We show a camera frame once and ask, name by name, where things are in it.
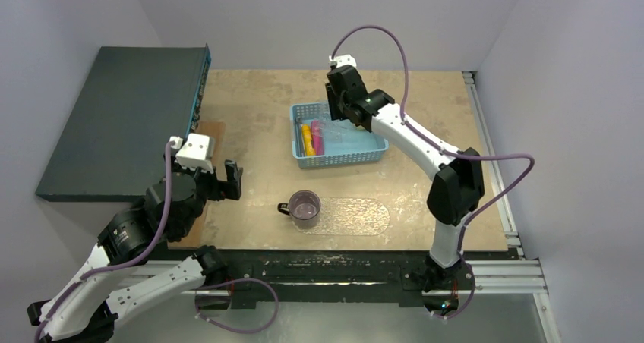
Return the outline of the clear plastic packaging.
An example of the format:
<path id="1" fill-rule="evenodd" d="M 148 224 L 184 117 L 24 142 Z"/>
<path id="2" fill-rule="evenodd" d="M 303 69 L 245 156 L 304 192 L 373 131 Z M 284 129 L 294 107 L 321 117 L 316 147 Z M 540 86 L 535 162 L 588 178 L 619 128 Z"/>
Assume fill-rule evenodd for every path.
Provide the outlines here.
<path id="1" fill-rule="evenodd" d="M 325 147 L 346 148 L 358 134 L 358 129 L 350 121 L 334 121 L 326 103 L 318 106 L 317 120 L 322 125 Z"/>

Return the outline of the pink toothpaste tube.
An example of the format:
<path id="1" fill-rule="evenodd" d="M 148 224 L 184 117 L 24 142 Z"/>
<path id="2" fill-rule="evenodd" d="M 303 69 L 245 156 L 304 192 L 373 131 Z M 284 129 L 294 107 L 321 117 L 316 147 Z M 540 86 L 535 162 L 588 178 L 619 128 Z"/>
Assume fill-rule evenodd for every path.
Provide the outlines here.
<path id="1" fill-rule="evenodd" d="M 311 122 L 311 138 L 316 155 L 323 156 L 325 154 L 324 135 L 322 125 L 318 120 Z"/>

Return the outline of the light blue perforated basket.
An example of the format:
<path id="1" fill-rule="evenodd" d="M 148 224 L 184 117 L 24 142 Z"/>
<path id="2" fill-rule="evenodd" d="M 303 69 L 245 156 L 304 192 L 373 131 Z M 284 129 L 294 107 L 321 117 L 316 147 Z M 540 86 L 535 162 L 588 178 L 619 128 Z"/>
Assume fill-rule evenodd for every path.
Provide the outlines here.
<path id="1" fill-rule="evenodd" d="M 389 149 L 384 138 L 362 128 L 356 128 L 350 121 L 333 121 L 326 102 L 309 102 L 291 105 L 289 108 L 292 156 L 298 167 L 323 168 L 378 162 Z M 318 121 L 314 136 L 321 138 L 324 153 L 319 156 L 305 154 L 301 127 Z"/>

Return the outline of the purple translucent mug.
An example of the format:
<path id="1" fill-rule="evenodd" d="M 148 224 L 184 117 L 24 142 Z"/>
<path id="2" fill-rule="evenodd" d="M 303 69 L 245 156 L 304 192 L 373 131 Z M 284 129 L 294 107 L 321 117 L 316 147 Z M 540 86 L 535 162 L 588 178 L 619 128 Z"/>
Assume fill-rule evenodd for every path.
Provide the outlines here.
<path id="1" fill-rule="evenodd" d="M 320 220 L 320 197 L 310 190 L 296 191 L 287 203 L 278 203 L 277 211 L 288 216 L 296 227 L 313 228 Z"/>

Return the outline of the clear textured oval tray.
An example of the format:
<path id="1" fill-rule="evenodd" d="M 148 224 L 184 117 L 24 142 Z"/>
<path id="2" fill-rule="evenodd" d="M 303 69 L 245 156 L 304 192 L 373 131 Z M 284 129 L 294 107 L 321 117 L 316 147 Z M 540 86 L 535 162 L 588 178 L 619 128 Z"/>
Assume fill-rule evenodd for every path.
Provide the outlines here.
<path id="1" fill-rule="evenodd" d="M 313 222 L 293 222 L 303 234 L 323 236 L 375 236 L 389 224 L 390 212 L 381 201 L 354 197 L 322 197 Z"/>

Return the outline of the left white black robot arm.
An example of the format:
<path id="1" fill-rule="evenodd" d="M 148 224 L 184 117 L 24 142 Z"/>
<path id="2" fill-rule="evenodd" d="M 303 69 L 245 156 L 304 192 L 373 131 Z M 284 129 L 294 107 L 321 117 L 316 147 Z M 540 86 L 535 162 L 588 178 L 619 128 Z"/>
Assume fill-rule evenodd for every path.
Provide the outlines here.
<path id="1" fill-rule="evenodd" d="M 188 235 L 209 201 L 239 200 L 243 171 L 226 161 L 226 179 L 166 158 L 165 174 L 145 195 L 117 212 L 89 257 L 54 298 L 27 308 L 36 342 L 106 342 L 119 325 L 184 291 L 219 288 L 229 280 L 214 246 L 202 246 L 165 272 L 129 288 L 118 285 L 146 264 L 154 248 Z"/>

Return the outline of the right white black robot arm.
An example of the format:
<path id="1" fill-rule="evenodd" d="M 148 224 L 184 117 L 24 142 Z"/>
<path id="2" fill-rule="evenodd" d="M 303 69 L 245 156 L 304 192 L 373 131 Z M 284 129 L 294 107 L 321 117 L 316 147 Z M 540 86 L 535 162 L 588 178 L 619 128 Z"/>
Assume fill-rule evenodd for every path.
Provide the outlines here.
<path id="1" fill-rule="evenodd" d="M 461 264 L 462 231 L 466 219 L 485 194 L 478 152 L 443 142 L 401 113 L 401 106 L 381 89 L 367 91 L 353 65 L 332 63 L 327 73 L 327 100 L 333 120 L 348 120 L 376 134 L 408 156 L 429 178 L 429 212 L 436 220 L 428 253 L 426 276 L 443 288 Z"/>

